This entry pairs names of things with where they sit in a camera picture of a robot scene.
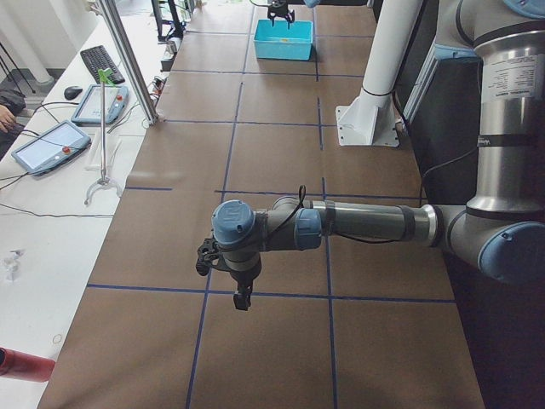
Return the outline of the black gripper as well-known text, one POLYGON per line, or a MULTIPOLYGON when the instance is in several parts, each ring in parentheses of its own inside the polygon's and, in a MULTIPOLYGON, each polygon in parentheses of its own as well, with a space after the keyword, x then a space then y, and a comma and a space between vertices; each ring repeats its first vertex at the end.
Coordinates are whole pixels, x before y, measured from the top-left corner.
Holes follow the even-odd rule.
POLYGON ((251 306, 251 293, 254 280, 260 275, 260 268, 252 268, 245 271, 232 271, 231 277, 237 283, 237 291, 233 294, 235 309, 247 311, 251 306))
POLYGON ((267 18, 271 21, 272 25, 275 23, 276 15, 274 13, 287 13, 285 15, 287 26, 290 26, 295 22, 295 11, 288 9, 287 0, 270 0, 268 2, 267 18))

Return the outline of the person hand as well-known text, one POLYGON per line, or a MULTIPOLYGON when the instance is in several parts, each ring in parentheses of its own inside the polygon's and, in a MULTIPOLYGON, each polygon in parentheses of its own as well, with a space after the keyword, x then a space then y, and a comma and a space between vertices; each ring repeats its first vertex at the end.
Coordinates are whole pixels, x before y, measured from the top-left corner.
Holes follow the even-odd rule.
POLYGON ((4 105, 0 105, 0 130, 9 133, 17 124, 14 114, 4 105))

